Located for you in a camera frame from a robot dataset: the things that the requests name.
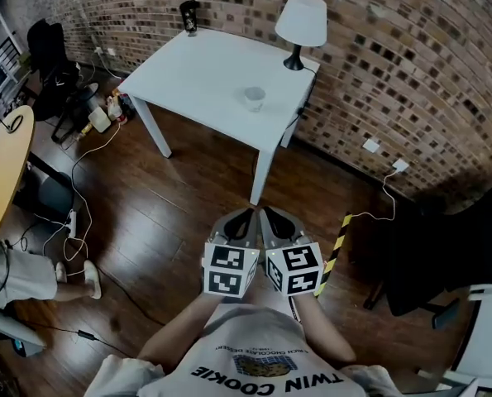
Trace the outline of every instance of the slipper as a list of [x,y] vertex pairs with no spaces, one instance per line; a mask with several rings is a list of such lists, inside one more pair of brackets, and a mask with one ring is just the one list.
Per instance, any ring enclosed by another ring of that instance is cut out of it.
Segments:
[[86,284],[93,284],[95,293],[91,296],[92,299],[100,299],[103,296],[103,292],[100,288],[100,279],[98,277],[98,270],[92,261],[84,262],[84,278]]
[[67,272],[65,271],[65,265],[61,261],[56,264],[56,282],[67,283]]

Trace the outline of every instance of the person's arm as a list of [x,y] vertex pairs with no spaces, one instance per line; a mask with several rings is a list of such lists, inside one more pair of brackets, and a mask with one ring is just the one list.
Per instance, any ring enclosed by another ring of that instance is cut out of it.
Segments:
[[166,374],[172,372],[198,339],[222,299],[219,295],[200,294],[146,342],[137,359],[161,365]]
[[321,309],[312,293],[293,297],[308,345],[327,361],[352,362],[356,354]]

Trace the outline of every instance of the white marker cube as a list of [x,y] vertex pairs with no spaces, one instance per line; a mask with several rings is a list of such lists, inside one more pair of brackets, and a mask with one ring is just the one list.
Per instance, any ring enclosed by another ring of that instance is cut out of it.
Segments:
[[241,298],[253,280],[260,251],[205,243],[203,291]]
[[316,242],[265,251],[266,273],[284,296],[317,291],[322,277],[322,256]]

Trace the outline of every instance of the wooden floor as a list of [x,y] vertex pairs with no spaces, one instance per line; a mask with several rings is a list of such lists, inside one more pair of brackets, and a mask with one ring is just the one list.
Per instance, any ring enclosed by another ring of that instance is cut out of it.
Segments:
[[[157,108],[154,114],[173,151],[170,159],[160,155],[141,121],[135,119],[121,127],[109,146],[84,158],[74,174],[93,215],[89,258],[151,317],[167,323],[199,292],[199,257],[213,223],[249,206],[255,152],[178,115]],[[51,126],[40,122],[33,151],[69,173],[85,151],[106,142],[115,128],[104,135],[91,133],[63,151],[49,139]],[[301,218],[327,257],[345,212],[375,210],[379,196],[376,188],[293,143],[277,151],[260,206],[270,204]],[[0,237],[15,242],[34,221],[14,207]],[[364,241],[365,230],[370,231],[373,223],[364,218],[353,222],[365,227],[358,228],[363,231],[358,237],[349,231],[350,241]],[[87,225],[81,208],[79,229]],[[27,233],[28,249],[41,252],[48,236],[43,227],[33,228]],[[441,331],[431,329],[431,315],[422,310],[394,318],[386,301],[373,312],[364,310],[369,277],[349,263],[350,241],[320,302],[354,346],[359,362],[386,366],[405,390],[411,385],[404,380],[406,372],[417,367],[441,371],[449,366],[465,330],[467,304],[461,316]],[[59,237],[50,243],[46,255],[61,260],[62,242]],[[69,271],[80,270],[83,260],[78,256]],[[29,321],[83,329],[135,355],[159,325],[145,318],[110,278],[103,276],[102,282],[100,300],[26,301],[16,304],[17,311]],[[16,355],[10,343],[0,343],[3,359],[24,394],[82,395],[111,349],[67,332],[41,333],[49,338],[50,348],[27,359]]]

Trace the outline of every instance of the glass cup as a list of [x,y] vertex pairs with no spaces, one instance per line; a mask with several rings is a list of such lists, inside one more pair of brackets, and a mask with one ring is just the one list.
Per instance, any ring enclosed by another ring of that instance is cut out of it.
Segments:
[[248,87],[244,91],[246,97],[247,110],[250,112],[259,112],[264,104],[265,91],[261,87]]

